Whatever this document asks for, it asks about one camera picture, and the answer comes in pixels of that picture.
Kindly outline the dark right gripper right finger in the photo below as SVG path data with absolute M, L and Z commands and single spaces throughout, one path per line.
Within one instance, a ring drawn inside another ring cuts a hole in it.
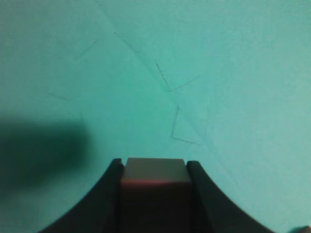
M 192 233 L 270 233 L 237 206 L 209 177 L 198 161 L 188 161 L 192 180 Z

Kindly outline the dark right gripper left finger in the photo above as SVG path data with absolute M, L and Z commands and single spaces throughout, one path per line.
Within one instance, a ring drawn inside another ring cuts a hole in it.
M 119 193 L 124 165 L 113 159 L 91 190 L 42 233 L 116 233 L 120 220 Z

